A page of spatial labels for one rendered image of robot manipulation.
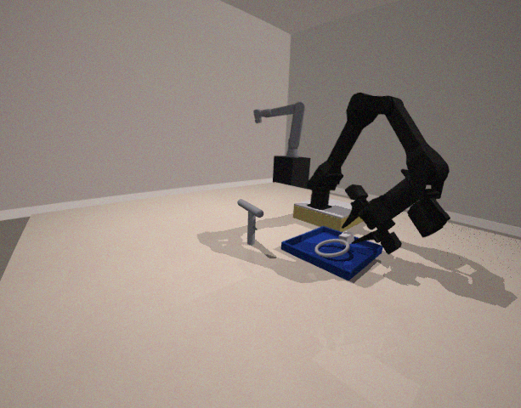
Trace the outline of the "blue tray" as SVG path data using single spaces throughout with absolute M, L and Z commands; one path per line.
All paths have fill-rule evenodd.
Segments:
M 281 242 L 281 249 L 349 281 L 382 253 L 383 246 L 374 242 L 362 241 L 349 244 L 349 250 L 338 257 L 327 258 L 316 254 L 315 247 L 319 243 L 331 239 L 339 240 L 340 234 L 342 232 L 323 226 Z M 343 244 L 332 242 L 320 246 L 318 251 L 335 253 L 342 251 L 345 247 Z

